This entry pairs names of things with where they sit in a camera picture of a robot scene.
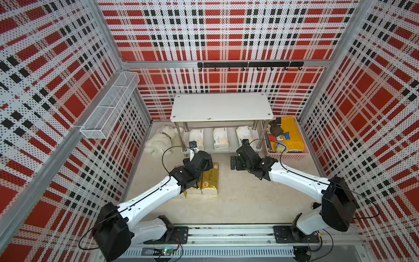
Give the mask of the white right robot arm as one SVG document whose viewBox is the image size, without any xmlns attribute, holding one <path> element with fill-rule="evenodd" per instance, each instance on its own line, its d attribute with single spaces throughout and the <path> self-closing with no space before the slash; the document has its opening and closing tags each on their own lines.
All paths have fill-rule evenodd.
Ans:
<svg viewBox="0 0 419 262">
<path fill-rule="evenodd" d="M 231 169 L 245 170 L 259 180 L 284 184 L 314 200 L 309 212 L 298 214 L 287 228 L 279 228 L 280 239 L 304 243 L 323 229 L 347 232 L 359 207 L 343 178 L 321 178 L 291 168 L 281 160 L 269 156 L 261 158 L 249 145 L 237 149 L 236 155 L 231 157 Z"/>
</svg>

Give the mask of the white tissue pack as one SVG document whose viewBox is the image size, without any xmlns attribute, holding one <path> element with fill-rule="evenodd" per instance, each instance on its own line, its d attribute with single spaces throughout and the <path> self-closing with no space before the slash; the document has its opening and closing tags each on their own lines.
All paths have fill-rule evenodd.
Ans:
<svg viewBox="0 0 419 262">
<path fill-rule="evenodd" d="M 203 129 L 192 129 L 189 132 L 189 142 L 195 141 L 197 143 L 197 148 L 203 150 L 205 148 L 204 144 L 204 130 Z"/>
<path fill-rule="evenodd" d="M 249 143 L 253 141 L 251 130 L 248 126 L 236 127 L 236 136 L 239 141 L 239 145 L 242 146 L 243 140 L 248 140 Z"/>
<path fill-rule="evenodd" d="M 229 139 L 227 128 L 213 129 L 213 147 L 215 150 L 223 150 L 229 148 Z"/>
</svg>

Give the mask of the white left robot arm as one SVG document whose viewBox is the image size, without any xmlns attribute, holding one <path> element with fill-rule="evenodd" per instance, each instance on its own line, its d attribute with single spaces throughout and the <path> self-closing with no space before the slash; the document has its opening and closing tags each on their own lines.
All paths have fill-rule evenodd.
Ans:
<svg viewBox="0 0 419 262">
<path fill-rule="evenodd" d="M 135 226 L 166 201 L 195 186 L 204 171 L 213 168 L 212 157 L 205 151 L 197 152 L 184 165 L 174 168 L 160 183 L 137 197 L 118 205 L 107 203 L 100 209 L 92 227 L 92 236 L 107 262 L 119 258 L 140 235 Z"/>
</svg>

